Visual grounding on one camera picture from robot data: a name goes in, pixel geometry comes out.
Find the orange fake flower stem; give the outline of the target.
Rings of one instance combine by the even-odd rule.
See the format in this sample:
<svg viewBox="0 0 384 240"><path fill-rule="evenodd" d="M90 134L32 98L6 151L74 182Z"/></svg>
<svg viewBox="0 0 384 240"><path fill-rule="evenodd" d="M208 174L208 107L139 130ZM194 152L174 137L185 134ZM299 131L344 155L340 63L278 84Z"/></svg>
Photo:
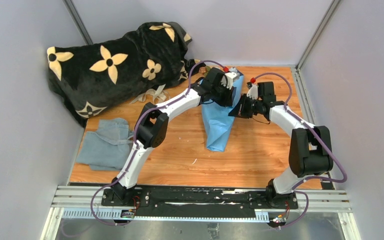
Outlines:
<svg viewBox="0 0 384 240"><path fill-rule="evenodd" d="M199 73L203 76L206 76L210 70L211 70L210 66L203 66L199 68Z"/></svg>

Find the blue wrapping paper sheet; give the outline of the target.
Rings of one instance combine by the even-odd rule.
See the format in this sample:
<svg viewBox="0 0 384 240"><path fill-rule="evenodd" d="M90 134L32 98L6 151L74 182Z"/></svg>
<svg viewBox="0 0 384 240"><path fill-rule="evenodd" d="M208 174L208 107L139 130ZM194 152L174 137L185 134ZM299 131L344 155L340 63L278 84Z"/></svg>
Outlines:
<svg viewBox="0 0 384 240"><path fill-rule="evenodd" d="M238 104L241 97L243 74L235 67L229 69L238 74L233 81L233 105L222 107L215 102L208 102L201 106L202 120L206 132L206 148L212 152L224 152L233 127L235 117L229 113Z"/></svg>

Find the beige ribbon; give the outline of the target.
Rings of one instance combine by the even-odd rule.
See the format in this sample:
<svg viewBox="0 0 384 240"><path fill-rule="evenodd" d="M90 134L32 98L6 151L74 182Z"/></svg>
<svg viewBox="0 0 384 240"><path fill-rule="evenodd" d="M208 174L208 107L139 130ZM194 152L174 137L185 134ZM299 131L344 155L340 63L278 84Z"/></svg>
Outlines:
<svg viewBox="0 0 384 240"><path fill-rule="evenodd" d="M159 85L156 89L150 88L146 92L139 94L135 97L130 104L136 102L144 103L148 96L152 97L152 103L162 103L170 99L170 94L165 90L166 85Z"/></svg>

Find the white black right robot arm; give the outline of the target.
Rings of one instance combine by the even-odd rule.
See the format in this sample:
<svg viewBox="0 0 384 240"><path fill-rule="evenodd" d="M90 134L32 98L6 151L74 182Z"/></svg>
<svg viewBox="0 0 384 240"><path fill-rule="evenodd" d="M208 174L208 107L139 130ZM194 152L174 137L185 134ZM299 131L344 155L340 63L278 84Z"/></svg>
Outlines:
<svg viewBox="0 0 384 240"><path fill-rule="evenodd" d="M273 82L250 81L247 87L248 92L241 95L229 115L243 119L262 115L290 136L288 167L265 188L266 204L278 209L307 178L318 177L333 168L334 161L328 153L330 132L325 126L304 120L284 101L278 101Z"/></svg>

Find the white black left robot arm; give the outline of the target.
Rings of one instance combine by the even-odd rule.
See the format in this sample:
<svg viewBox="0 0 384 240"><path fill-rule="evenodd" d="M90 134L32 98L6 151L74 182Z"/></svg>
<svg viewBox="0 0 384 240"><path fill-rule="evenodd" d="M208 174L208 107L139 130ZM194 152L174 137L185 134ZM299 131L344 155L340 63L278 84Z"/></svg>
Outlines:
<svg viewBox="0 0 384 240"><path fill-rule="evenodd" d="M239 78L238 72L213 67L205 77L172 99L158 104L147 103L134 126L132 149L126 163L111 182L115 202L122 207L132 203L141 169L151 152L165 140L170 121L206 102L231 107L235 93L233 84Z"/></svg>

